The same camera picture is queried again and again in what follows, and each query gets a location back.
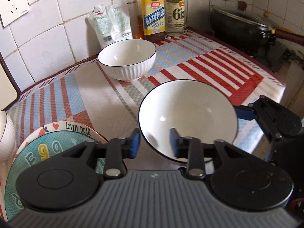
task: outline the qr code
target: qr code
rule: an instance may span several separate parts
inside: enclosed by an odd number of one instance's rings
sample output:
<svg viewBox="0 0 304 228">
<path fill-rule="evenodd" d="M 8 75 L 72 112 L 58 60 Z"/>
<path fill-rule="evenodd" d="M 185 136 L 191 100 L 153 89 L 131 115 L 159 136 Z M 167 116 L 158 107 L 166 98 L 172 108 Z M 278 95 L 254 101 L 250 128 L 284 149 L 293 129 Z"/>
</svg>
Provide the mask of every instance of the qr code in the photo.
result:
<svg viewBox="0 0 304 228">
<path fill-rule="evenodd" d="M 131 34 L 131 32 L 126 32 L 126 33 L 122 34 L 122 36 L 125 37 L 125 36 L 128 36 L 130 34 Z"/>
<path fill-rule="evenodd" d="M 108 42 L 108 41 L 111 41 L 111 40 L 112 40 L 112 36 L 111 35 L 103 38 L 104 42 Z"/>
</svg>

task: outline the tablecloth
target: tablecloth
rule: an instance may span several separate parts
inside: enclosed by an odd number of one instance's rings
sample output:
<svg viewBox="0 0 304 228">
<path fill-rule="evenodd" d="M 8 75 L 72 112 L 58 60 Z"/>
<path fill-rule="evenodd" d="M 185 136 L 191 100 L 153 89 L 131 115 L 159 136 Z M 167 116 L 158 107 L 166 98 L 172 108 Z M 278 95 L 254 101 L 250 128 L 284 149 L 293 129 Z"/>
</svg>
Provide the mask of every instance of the tablecloth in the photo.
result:
<svg viewBox="0 0 304 228">
<path fill-rule="evenodd" d="M 170 80 L 190 79 L 221 90 L 234 105 L 247 105 L 263 94 L 279 102 L 284 85 L 271 74 L 207 35 L 190 30 L 180 37 L 157 43 L 152 69 L 133 82 L 115 80 L 105 74 L 97 59 L 74 66 L 25 92 L 9 110 L 17 132 L 17 145 L 42 125 L 76 121 L 105 138 L 125 137 L 138 127 L 138 107 L 155 86 Z M 255 121 L 239 119 L 234 145 L 251 153 L 262 137 Z M 176 169 L 141 141 L 138 156 L 125 160 L 129 169 Z M 12 160 L 0 165 L 0 215 L 4 212 L 5 182 Z"/>
</svg>

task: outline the wall socket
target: wall socket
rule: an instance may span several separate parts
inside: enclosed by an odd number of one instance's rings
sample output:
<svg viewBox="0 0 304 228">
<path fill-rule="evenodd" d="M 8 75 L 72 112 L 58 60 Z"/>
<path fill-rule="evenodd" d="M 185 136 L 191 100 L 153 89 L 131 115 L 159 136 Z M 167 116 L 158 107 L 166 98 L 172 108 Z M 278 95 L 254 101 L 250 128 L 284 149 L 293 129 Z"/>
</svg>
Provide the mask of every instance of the wall socket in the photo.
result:
<svg viewBox="0 0 304 228">
<path fill-rule="evenodd" d="M 29 12 L 27 0 L 0 0 L 0 16 L 3 27 Z"/>
</svg>

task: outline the plastic bottle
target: plastic bottle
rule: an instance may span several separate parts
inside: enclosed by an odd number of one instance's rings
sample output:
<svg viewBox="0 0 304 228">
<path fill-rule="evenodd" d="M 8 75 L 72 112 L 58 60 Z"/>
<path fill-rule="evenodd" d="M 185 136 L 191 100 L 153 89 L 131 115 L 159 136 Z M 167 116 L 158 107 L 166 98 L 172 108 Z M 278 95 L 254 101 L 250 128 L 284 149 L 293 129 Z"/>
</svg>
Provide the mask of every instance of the plastic bottle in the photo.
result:
<svg viewBox="0 0 304 228">
<path fill-rule="evenodd" d="M 185 27 L 185 0 L 165 0 L 165 7 L 167 35 L 183 35 Z"/>
<path fill-rule="evenodd" d="M 139 38 L 153 43 L 165 39 L 165 0 L 136 0 Z"/>
</svg>

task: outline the bottle label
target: bottle label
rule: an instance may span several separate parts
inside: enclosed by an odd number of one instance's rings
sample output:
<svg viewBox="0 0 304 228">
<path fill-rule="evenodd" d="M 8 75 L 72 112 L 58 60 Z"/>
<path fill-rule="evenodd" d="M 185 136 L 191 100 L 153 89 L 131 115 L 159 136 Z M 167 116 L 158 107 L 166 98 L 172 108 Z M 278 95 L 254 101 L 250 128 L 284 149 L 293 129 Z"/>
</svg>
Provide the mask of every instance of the bottle label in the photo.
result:
<svg viewBox="0 0 304 228">
<path fill-rule="evenodd" d="M 185 0 L 166 0 L 167 27 L 185 26 Z"/>
<path fill-rule="evenodd" d="M 165 31 L 165 0 L 141 0 L 141 9 L 145 35 Z"/>
</svg>

